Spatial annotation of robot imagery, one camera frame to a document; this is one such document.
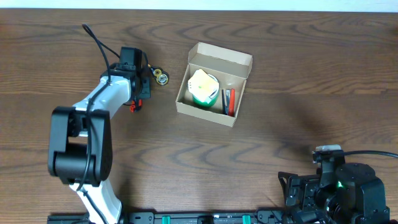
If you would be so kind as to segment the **correction tape dispenser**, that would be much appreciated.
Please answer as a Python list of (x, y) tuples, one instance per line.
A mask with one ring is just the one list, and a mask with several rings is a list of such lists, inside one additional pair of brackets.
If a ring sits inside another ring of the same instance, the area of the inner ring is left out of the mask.
[(153, 65), (148, 65), (152, 76), (154, 77), (156, 83), (160, 86), (164, 86), (167, 85), (169, 82), (169, 74), (164, 71), (162, 68), (160, 67), (155, 67)]

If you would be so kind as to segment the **red utility knife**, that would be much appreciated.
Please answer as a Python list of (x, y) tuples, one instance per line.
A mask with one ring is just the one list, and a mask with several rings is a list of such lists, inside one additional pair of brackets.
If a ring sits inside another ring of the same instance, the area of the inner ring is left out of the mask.
[(130, 107), (129, 107), (129, 109), (132, 113), (138, 112), (141, 108), (142, 108), (142, 100), (141, 99), (132, 100)]

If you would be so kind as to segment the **yellow sticky note pad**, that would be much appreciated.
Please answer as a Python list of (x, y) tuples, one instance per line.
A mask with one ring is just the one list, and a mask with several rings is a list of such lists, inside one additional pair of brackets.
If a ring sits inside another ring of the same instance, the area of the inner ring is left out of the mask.
[(188, 80), (188, 91), (200, 101), (209, 101), (217, 83), (202, 69), (194, 72)]

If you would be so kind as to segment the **green tape roll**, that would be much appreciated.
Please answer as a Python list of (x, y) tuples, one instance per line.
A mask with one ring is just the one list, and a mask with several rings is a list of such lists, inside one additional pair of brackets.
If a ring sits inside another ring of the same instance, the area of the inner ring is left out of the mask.
[(217, 102), (217, 99), (218, 99), (218, 94), (215, 95), (214, 97), (209, 98), (209, 101), (200, 101), (196, 96), (193, 96), (193, 102), (196, 105), (201, 106), (203, 108), (210, 108), (214, 106), (215, 103)]

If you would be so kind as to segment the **white tape roll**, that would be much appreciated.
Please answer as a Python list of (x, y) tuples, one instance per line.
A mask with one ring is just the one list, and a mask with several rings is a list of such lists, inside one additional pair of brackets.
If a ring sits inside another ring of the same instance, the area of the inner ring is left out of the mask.
[(220, 83), (214, 75), (211, 75), (211, 74), (208, 74), (208, 75), (217, 83), (216, 88), (213, 90), (213, 92), (209, 96), (211, 100), (214, 100), (214, 99), (217, 99), (217, 97), (218, 97), (218, 93), (220, 90)]

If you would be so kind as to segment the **brown cardboard box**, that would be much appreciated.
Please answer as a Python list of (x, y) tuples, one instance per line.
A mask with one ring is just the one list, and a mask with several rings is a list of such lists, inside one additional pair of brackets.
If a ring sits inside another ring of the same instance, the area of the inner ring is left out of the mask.
[[(213, 75), (221, 89), (234, 89), (234, 115), (223, 114), (222, 97), (209, 108), (196, 104), (188, 91), (188, 80), (196, 70), (202, 69)], [(175, 100), (177, 111), (214, 123), (232, 127), (238, 117), (246, 81), (252, 69), (252, 55), (218, 47), (203, 42), (197, 43), (188, 53), (188, 65)]]

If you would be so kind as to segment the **red black stapler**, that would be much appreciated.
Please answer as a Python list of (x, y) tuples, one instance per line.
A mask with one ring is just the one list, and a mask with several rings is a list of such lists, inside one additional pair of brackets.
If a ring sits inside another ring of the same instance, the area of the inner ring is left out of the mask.
[(223, 114), (234, 116), (235, 89), (222, 89)]

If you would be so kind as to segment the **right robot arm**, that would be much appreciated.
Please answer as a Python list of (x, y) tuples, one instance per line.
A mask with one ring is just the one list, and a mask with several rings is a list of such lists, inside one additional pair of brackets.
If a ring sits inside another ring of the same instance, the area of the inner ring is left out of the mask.
[(313, 175), (279, 172), (284, 223), (389, 224), (384, 183), (363, 163), (346, 162), (339, 145), (318, 146)]

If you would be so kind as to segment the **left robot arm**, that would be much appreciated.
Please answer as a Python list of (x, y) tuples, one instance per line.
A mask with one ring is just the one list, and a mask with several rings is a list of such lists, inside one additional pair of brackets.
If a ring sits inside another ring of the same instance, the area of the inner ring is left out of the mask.
[(150, 98), (145, 52), (122, 47), (117, 63), (108, 64), (98, 86), (71, 107), (58, 106), (51, 116), (48, 152), (50, 175), (80, 198), (84, 215), (50, 215), (48, 223), (129, 223), (109, 180), (113, 163), (111, 118), (123, 105), (132, 112)]

